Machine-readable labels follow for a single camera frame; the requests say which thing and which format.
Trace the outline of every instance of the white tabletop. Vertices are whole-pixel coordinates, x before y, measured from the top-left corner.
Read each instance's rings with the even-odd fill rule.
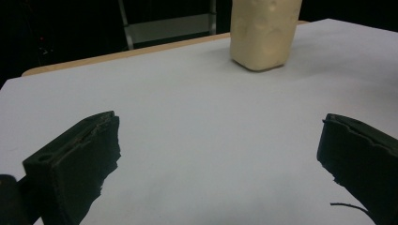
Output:
[[[118,169],[82,224],[373,224],[316,160],[327,113],[398,137],[398,34],[298,27],[284,67],[250,72],[228,38],[7,81],[0,173],[81,119],[120,116]]]

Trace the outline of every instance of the white table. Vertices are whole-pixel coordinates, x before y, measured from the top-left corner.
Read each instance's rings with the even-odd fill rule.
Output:
[[[398,34],[325,20],[250,72],[229,38],[8,81],[0,173],[81,119],[120,116],[118,169],[82,224],[373,224],[316,161],[327,113],[398,137]]]

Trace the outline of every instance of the dark background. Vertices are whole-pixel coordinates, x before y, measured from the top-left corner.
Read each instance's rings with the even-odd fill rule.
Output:
[[[123,0],[129,23],[209,13],[205,0]],[[398,31],[392,0],[303,0],[299,19],[331,18]],[[232,0],[217,0],[217,33]],[[29,68],[127,50],[117,0],[0,0],[0,87]]]

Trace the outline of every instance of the table edge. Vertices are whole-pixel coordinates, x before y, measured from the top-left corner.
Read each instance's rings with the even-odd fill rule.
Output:
[[[308,23],[308,22],[298,21],[298,25],[305,24],[305,23]],[[70,61],[70,62],[65,62],[65,63],[59,63],[59,64],[53,64],[53,65],[48,65],[48,66],[43,66],[43,67],[34,67],[34,68],[30,68],[27,71],[25,71],[22,74],[22,77],[36,75],[36,74],[44,73],[44,72],[56,71],[56,70],[64,69],[64,68],[76,68],[79,66],[102,63],[102,62],[111,61],[111,60],[120,59],[120,58],[128,58],[128,57],[145,54],[145,53],[155,53],[155,52],[159,52],[159,51],[170,50],[170,49],[179,48],[179,47],[183,47],[183,46],[187,46],[187,45],[193,45],[193,44],[214,41],[214,40],[229,38],[229,37],[230,37],[230,33],[224,33],[224,34],[220,34],[220,35],[199,37],[199,38],[182,40],[182,41],[173,42],[173,43],[156,45],[156,46],[151,46],[151,47],[147,47],[147,48],[143,48],[143,49],[105,54],[105,55],[100,55],[100,56],[96,56],[96,57],[85,58],[85,59],[80,59],[80,60],[75,60],[75,61]]]

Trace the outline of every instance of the plastic container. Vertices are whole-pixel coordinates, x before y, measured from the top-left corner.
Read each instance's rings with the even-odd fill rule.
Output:
[[[250,70],[283,65],[300,8],[301,0],[233,0],[231,57]]]

